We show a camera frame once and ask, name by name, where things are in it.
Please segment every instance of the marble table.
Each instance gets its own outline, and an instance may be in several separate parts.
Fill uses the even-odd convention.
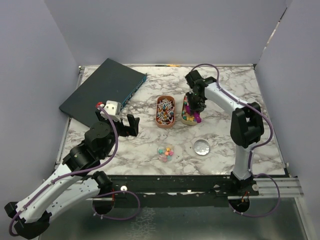
[[[84,70],[82,83],[98,68],[88,66]],[[185,75],[191,67],[133,66],[133,69],[147,73],[147,80],[136,92],[121,115],[140,118],[137,137],[119,137],[115,158],[101,168],[110,175],[226,175],[230,174],[235,161],[235,144],[230,137],[231,117],[215,103],[206,101],[206,109],[201,113],[202,123],[195,126],[181,122],[184,94],[189,90]],[[216,77],[215,69],[198,69],[203,77]],[[248,102],[258,102],[267,114],[252,66],[219,67],[221,85]],[[176,100],[176,121],[172,128],[159,128],[155,122],[156,100],[161,95],[173,96]],[[265,141],[270,134],[264,123]],[[62,150],[63,159],[72,147],[84,139],[89,128],[72,119]],[[210,153],[199,156],[193,150],[196,140],[206,140]],[[161,162],[157,148],[162,144],[174,146],[174,156],[170,162]],[[268,145],[254,151],[253,172],[284,174],[284,165],[273,139]]]

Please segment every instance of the gray partition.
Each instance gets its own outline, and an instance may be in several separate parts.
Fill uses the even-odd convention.
[[[43,0],[2,0],[0,22],[0,239],[8,240],[3,207],[54,169],[67,122],[58,107],[79,69]]]
[[[45,0],[81,65],[256,64],[286,0]]]
[[[293,0],[256,73],[289,170],[320,237],[320,1]]]

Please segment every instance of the purple cable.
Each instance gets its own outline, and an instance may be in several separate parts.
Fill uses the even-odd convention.
[[[51,180],[51,183],[54,184],[56,183],[57,181],[59,181],[60,179],[63,179],[65,177],[68,177],[68,176],[71,176],[71,175],[76,175],[76,174],[83,174],[83,173],[88,173],[88,172],[91,172],[93,170],[96,170],[96,169],[99,169],[103,166],[105,166],[106,164],[108,164],[113,158],[114,156],[116,155],[116,152],[118,150],[118,133],[117,133],[117,129],[116,129],[116,126],[114,124],[114,121],[112,120],[112,118],[109,116],[109,114],[106,112],[106,110],[103,109],[103,107],[101,106],[97,106],[97,108],[102,111],[106,117],[108,118],[111,126],[112,126],[112,129],[113,129],[113,132],[114,132],[114,137],[115,137],[115,146],[114,146],[114,151],[112,153],[112,155],[109,157],[109,159],[107,161],[105,161],[104,163],[98,165],[98,166],[95,166],[95,167],[92,167],[92,168],[88,168],[88,169],[85,169],[85,170],[80,170],[80,171],[73,171],[73,172],[70,172],[70,173],[67,173],[67,174],[64,174],[64,175],[61,175],[53,180]],[[37,197],[39,197],[51,184],[47,184],[45,185],[39,192],[37,192],[22,208],[23,209],[26,209]],[[12,231],[12,227],[14,225],[14,222],[15,220],[17,219],[17,217],[22,213],[22,211],[18,211],[14,217],[12,218],[11,222],[10,222],[10,225],[9,225],[9,234],[13,237],[16,237],[16,236],[19,236],[18,234],[14,233]]]
[[[254,149],[258,148],[258,147],[262,147],[262,146],[268,144],[268,143],[271,141],[271,139],[272,139],[273,136],[274,136],[274,128],[273,128],[273,126],[272,126],[272,123],[271,123],[271,121],[270,121],[265,115],[263,115],[263,114],[262,114],[261,112],[259,112],[257,109],[255,109],[254,107],[248,105],[248,104],[245,103],[245,102],[242,102],[240,99],[235,98],[234,96],[232,96],[231,94],[229,94],[226,90],[224,90],[224,89],[220,86],[220,84],[219,84],[220,72],[219,72],[219,69],[218,69],[215,65],[210,64],[210,63],[198,64],[197,66],[195,66],[194,68],[192,68],[191,72],[192,72],[193,70],[195,70],[196,68],[200,67],[200,66],[209,66],[209,67],[215,68],[216,73],[217,73],[217,74],[216,74],[216,85],[217,85],[218,89],[219,89],[221,92],[223,92],[226,96],[228,96],[230,99],[232,99],[233,101],[236,101],[236,102],[239,103],[240,105],[246,106],[247,108],[249,108],[249,109],[251,109],[252,111],[254,111],[254,112],[256,112],[257,114],[259,114],[259,115],[266,121],[266,123],[268,124],[268,126],[269,126],[269,128],[270,128],[270,136],[269,136],[269,138],[267,139],[267,141],[265,141],[265,142],[263,142],[263,143],[260,143],[260,144],[257,144],[257,145],[253,146],[253,147],[250,149],[249,159],[248,159],[248,169],[249,169],[249,170],[251,171],[251,173],[252,173],[252,157],[253,157],[253,152],[252,152],[252,151],[253,151]],[[233,211],[235,211],[235,213],[240,214],[240,215],[245,216],[245,217],[260,218],[260,217],[268,216],[268,215],[272,214],[272,213],[278,208],[278,206],[279,206],[279,204],[280,204],[280,189],[279,189],[276,181],[275,181],[271,176],[269,176],[269,175],[267,175],[267,174],[265,174],[265,173],[260,173],[260,174],[258,174],[258,175],[252,174],[252,175],[253,175],[255,178],[258,178],[258,177],[260,177],[260,176],[266,176],[266,177],[270,178],[270,179],[273,181],[273,183],[275,184],[276,190],[277,190],[277,192],[278,192],[278,202],[277,202],[276,206],[275,206],[270,212],[265,213],[265,214],[262,214],[262,215],[250,215],[250,214],[245,214],[245,213],[241,213],[241,212],[236,211],[232,206],[231,206],[231,208],[233,209]]]
[[[112,192],[109,192],[109,193],[105,193],[105,194],[101,194],[101,195],[95,196],[95,198],[101,198],[101,197],[105,197],[105,196],[113,195],[113,194],[131,194],[131,195],[133,195],[135,197],[135,199],[137,200],[137,202],[138,202],[137,211],[131,216],[124,217],[124,218],[118,218],[118,217],[106,216],[106,215],[97,213],[94,205],[92,204],[92,210],[94,211],[95,215],[98,215],[99,217],[103,217],[105,219],[111,219],[111,220],[117,220],[117,221],[126,221],[126,220],[130,220],[130,219],[135,218],[140,213],[140,200],[139,200],[139,197],[132,191],[112,191]]]

